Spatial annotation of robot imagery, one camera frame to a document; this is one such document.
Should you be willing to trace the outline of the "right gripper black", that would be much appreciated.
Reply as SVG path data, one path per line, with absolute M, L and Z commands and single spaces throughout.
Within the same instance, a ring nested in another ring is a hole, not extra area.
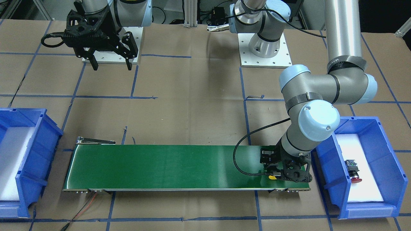
M 132 70 L 132 61 L 138 57 L 138 47 L 131 31 L 125 32 L 121 41 L 117 36 L 114 20 L 109 9 L 81 15 L 71 10 L 66 19 L 63 42 L 70 48 L 89 48 L 84 53 L 94 71 L 98 70 L 95 51 L 112 51 L 125 58 L 127 69 Z

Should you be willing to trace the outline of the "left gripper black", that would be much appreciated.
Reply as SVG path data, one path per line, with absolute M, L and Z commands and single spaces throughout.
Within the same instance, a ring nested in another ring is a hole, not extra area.
M 276 179 L 293 182 L 311 182 L 309 173 L 311 158 L 308 155 L 292 156 L 287 153 L 279 141 L 276 146 L 261 148 L 260 163 L 265 174 Z

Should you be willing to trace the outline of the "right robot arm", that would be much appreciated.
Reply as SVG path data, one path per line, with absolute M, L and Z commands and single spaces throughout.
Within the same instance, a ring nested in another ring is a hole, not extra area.
M 138 56 L 132 32 L 120 32 L 126 27 L 151 25 L 150 0 L 75 0 L 68 13 L 62 41 L 74 49 L 77 57 L 91 62 L 94 70 L 98 62 L 94 52 L 114 52 L 125 59 L 128 70 Z

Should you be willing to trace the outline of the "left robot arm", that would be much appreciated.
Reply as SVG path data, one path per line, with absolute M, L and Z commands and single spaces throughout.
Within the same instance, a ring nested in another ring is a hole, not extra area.
M 335 104 L 364 104 L 377 92 L 377 83 L 366 74 L 362 56 L 359 3 L 357 0 L 326 0 L 325 25 L 328 51 L 327 73 L 314 75 L 302 65 L 287 67 L 279 76 L 279 85 L 288 119 L 291 121 L 274 150 L 262 151 L 263 172 L 241 170 L 232 154 L 235 168 L 244 175 L 269 175 L 281 180 L 310 182 L 310 152 L 329 138 L 340 123 Z M 276 55 L 274 48 L 285 24 L 289 6 L 280 0 L 238 0 L 230 5 L 232 33 L 253 33 L 249 48 L 261 58 Z

